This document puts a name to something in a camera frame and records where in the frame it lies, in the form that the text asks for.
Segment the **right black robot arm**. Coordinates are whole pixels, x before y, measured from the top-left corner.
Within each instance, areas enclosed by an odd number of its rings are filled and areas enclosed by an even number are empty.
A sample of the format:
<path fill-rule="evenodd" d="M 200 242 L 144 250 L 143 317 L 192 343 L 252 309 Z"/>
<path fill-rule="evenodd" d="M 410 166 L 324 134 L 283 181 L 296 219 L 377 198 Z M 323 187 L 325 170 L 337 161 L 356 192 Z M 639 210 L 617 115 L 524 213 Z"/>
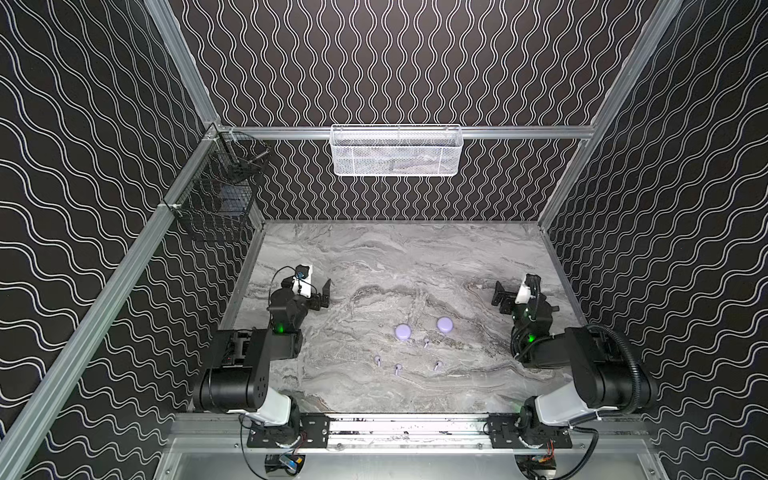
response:
<path fill-rule="evenodd" d="M 491 305 L 512 319 L 513 359 L 529 369 L 571 372 L 569 383 L 526 401 L 522 429 L 574 426 L 655 404 L 658 384 L 624 334 L 602 324 L 551 332 L 558 308 L 543 293 L 540 276 L 528 274 L 515 292 L 497 282 Z"/>

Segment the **purple earbud charging case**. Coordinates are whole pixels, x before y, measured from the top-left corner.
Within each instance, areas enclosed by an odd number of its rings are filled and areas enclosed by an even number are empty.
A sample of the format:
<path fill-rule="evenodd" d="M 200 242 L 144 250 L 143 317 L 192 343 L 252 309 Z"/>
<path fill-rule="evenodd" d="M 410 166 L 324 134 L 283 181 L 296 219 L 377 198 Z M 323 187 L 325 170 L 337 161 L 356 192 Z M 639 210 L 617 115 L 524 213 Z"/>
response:
<path fill-rule="evenodd" d="M 412 329 L 407 324 L 399 324 L 395 327 L 394 335 L 399 341 L 407 341 L 411 338 Z"/>

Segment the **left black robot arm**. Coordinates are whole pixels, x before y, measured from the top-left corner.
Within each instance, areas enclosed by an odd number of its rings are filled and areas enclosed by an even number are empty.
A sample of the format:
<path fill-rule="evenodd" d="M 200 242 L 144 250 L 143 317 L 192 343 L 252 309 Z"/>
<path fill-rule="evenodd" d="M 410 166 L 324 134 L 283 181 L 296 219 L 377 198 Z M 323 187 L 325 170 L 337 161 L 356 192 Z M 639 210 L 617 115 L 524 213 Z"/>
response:
<path fill-rule="evenodd" d="M 309 312 L 330 306 L 331 287 L 330 280 L 317 289 L 298 276 L 288 277 L 268 298 L 265 328 L 218 331 L 195 381 L 193 408 L 241 414 L 265 427 L 291 425 L 295 402 L 269 386 L 270 366 L 298 357 L 302 324 Z"/>

